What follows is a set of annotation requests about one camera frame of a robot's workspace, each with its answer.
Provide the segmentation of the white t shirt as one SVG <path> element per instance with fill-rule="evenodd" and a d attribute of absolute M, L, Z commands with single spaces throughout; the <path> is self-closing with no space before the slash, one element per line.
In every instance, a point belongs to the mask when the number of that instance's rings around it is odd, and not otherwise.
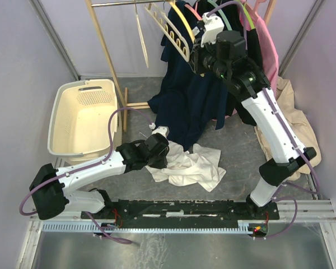
<path fill-rule="evenodd" d="M 202 147 L 195 143 L 193 152 L 184 151 L 182 145 L 169 142 L 166 156 L 167 167 L 163 169 L 146 169 L 155 182 L 168 181 L 170 184 L 183 187 L 199 184 L 207 192 L 213 191 L 226 174 L 226 170 L 218 166 L 221 150 Z"/>

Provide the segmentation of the yellow hanger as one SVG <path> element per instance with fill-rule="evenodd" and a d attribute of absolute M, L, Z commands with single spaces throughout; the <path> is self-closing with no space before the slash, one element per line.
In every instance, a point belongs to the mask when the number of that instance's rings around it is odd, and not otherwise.
<path fill-rule="evenodd" d="M 189 65 L 192 69 L 192 71 L 197 74 L 200 75 L 200 77 L 204 77 L 205 74 L 204 73 L 198 73 L 195 70 L 195 65 L 194 65 L 194 45 L 195 45 L 195 36 L 193 34 L 192 28 L 190 27 L 188 20 L 185 18 L 184 14 L 181 12 L 181 10 L 179 9 L 179 7 L 176 5 L 176 1 L 170 1 L 170 6 L 173 8 L 173 10 L 176 12 L 176 14 L 178 15 L 178 17 L 181 19 L 190 39 L 191 39 L 191 46 L 189 47 L 190 49 L 190 58 L 189 58 Z"/>

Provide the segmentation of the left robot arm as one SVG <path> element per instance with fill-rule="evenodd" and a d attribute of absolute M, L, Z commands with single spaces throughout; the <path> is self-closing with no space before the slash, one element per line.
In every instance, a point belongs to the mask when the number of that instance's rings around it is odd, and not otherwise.
<path fill-rule="evenodd" d="M 86 185 L 111 176 L 141 170 L 146 166 L 163 169 L 169 151 L 167 128 L 158 128 L 146 140 L 124 143 L 111 154 L 74 166 L 54 168 L 43 165 L 29 187 L 40 220 L 49 220 L 64 211 L 88 211 L 108 218 L 113 211 L 103 191 L 81 191 Z"/>

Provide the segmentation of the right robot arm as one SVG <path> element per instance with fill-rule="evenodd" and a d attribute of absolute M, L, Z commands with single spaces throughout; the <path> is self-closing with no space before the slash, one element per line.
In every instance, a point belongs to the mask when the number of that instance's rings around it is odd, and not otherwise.
<path fill-rule="evenodd" d="M 238 31 L 204 33 L 194 43 L 190 65 L 196 74 L 216 75 L 232 95 L 238 114 L 257 125 L 270 145 L 272 158 L 259 167 L 260 180 L 246 198 L 246 214 L 259 219 L 282 183 L 300 167 L 312 167 L 316 150 L 306 147 L 289 126 L 269 80 L 248 56 Z"/>

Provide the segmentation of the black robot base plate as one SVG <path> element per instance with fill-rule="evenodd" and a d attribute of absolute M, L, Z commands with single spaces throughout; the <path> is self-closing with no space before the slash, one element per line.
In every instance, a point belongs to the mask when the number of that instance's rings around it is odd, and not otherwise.
<path fill-rule="evenodd" d="M 257 208 L 251 203 L 215 201 L 118 200 L 97 213 L 95 220 L 112 220 L 123 229 L 236 228 L 240 220 L 278 220 L 277 204 Z"/>

